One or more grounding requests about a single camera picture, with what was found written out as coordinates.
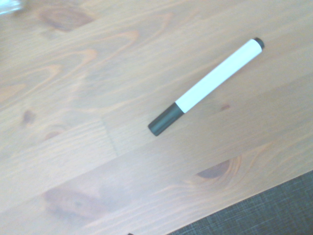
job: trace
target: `wood knot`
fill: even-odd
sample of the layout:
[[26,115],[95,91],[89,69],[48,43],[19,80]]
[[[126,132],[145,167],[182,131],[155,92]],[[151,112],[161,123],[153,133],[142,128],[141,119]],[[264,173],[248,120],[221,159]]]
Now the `wood knot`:
[[230,165],[230,162],[229,160],[227,160],[209,169],[201,171],[197,175],[206,179],[214,179],[214,178],[224,175],[227,172],[229,165]]
[[222,108],[221,108],[221,111],[224,111],[226,109],[229,109],[230,108],[230,105],[229,104],[226,104],[224,105]]
[[59,134],[61,134],[61,132],[59,132],[59,131],[52,131],[52,132],[48,133],[48,134],[45,136],[44,141],[47,141],[47,140],[49,140],[49,139],[51,139],[51,138],[53,138],[53,137],[56,137],[56,136],[58,136]]
[[24,125],[31,125],[34,123],[35,119],[36,119],[36,114],[30,110],[26,110],[23,115],[22,123]]
[[44,194],[44,198],[50,211],[63,215],[72,214],[95,219],[106,211],[99,199],[71,190],[53,188]]
[[65,32],[94,21],[82,9],[72,6],[45,9],[41,12],[40,17],[48,25]]

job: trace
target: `gray carpet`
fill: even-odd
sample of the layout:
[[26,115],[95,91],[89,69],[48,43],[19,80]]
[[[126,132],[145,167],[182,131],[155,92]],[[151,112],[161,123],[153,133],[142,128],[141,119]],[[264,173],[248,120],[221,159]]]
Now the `gray carpet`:
[[313,171],[170,235],[313,235]]

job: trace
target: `glass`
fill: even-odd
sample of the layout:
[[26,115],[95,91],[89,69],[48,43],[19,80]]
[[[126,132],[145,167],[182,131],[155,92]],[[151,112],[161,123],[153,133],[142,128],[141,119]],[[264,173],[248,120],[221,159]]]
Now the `glass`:
[[22,7],[22,0],[0,0],[0,15],[21,10]]

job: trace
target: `marker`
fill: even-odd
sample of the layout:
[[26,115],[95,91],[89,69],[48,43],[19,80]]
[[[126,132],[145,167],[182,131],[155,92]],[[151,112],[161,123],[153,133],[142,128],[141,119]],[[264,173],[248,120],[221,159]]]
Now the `marker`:
[[260,54],[263,48],[264,43],[261,39],[250,39],[151,122],[148,126],[151,132],[155,136],[161,134],[174,121]]

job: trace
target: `wooden table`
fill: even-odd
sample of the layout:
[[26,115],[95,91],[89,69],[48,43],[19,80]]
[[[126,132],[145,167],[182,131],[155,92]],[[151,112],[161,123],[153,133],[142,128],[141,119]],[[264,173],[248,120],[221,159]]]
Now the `wooden table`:
[[311,0],[29,0],[0,32],[2,235],[166,234],[313,169]]

